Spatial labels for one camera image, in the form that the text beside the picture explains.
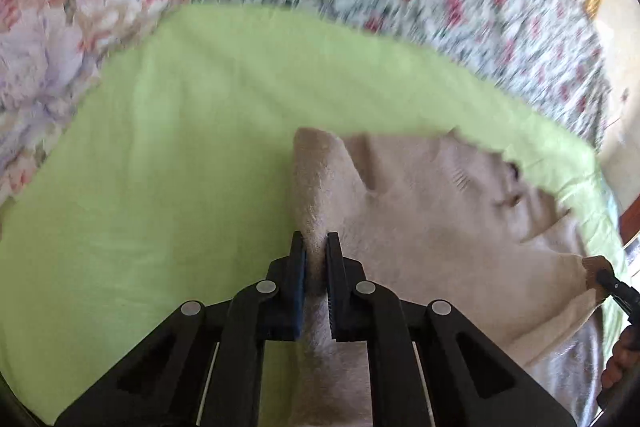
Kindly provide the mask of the person's right hand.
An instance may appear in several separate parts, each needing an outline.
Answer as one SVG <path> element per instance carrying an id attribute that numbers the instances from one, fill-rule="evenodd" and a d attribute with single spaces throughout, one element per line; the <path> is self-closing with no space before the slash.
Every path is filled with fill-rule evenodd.
<path id="1" fill-rule="evenodd" d="M 603 389 L 612 388 L 623 378 L 628 369 L 639 363 L 639 351 L 634 349 L 634 340 L 638 332 L 637 326 L 629 325 L 620 334 L 601 376 Z"/>

